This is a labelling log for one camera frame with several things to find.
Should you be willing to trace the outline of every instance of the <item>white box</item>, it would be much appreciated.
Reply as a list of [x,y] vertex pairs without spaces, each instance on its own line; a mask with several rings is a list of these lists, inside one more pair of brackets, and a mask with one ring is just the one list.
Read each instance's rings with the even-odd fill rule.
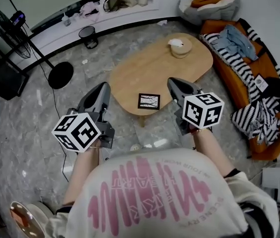
[[62,116],[52,134],[68,151],[85,152],[101,132],[89,114],[81,113]]
[[214,93],[186,96],[182,118],[199,129],[220,122],[224,102]]

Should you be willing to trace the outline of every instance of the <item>forearm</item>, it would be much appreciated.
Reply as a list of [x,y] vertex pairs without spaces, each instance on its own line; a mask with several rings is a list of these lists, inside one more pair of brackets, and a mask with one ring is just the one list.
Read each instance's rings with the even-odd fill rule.
[[194,141],[196,150],[205,154],[216,165],[223,177],[234,169],[233,164],[224,154],[211,131],[204,129],[194,134]]
[[96,166],[99,165],[99,149],[89,148],[84,153],[79,153],[69,180],[63,205],[72,204],[80,194],[82,187]]

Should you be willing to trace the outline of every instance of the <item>black trash can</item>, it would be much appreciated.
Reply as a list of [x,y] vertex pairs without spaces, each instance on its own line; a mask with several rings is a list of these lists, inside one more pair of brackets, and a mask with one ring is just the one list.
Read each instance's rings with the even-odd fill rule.
[[86,48],[93,49],[98,45],[98,39],[95,36],[96,30],[93,26],[86,26],[79,32],[79,37],[84,39]]

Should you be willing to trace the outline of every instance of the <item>black fan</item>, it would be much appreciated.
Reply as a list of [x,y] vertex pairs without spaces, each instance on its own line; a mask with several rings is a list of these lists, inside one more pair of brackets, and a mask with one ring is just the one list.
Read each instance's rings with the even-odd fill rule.
[[53,66],[33,44],[31,39],[22,31],[21,25],[22,24],[19,24],[19,22],[14,25],[13,22],[0,11],[0,37],[24,59],[30,58],[31,46],[33,50],[35,50],[35,52],[52,68],[48,78],[49,85],[54,89],[64,87],[73,75],[73,66],[68,62],[61,62],[56,66]]

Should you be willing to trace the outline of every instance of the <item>orange sofa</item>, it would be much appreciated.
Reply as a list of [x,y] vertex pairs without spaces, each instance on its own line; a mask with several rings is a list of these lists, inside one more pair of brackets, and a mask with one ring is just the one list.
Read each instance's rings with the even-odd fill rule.
[[[201,34],[219,33],[227,25],[234,25],[244,35],[245,30],[240,22],[235,21],[222,21],[222,20],[207,20],[205,21]],[[276,77],[279,78],[275,66],[271,60],[271,56],[268,54],[265,46],[261,46],[257,42],[251,41],[256,49],[259,59],[251,61],[248,58],[244,58],[244,61],[250,66],[253,76],[256,77],[261,74],[263,78]],[[215,70],[219,73],[221,79],[225,82],[236,108],[239,110],[249,104],[247,87],[243,84],[236,73],[227,66],[215,53],[212,52],[214,58]],[[274,160],[280,155],[280,136],[270,146],[267,146],[264,142],[257,144],[257,138],[249,140],[249,146],[251,150],[252,158],[255,160]]]

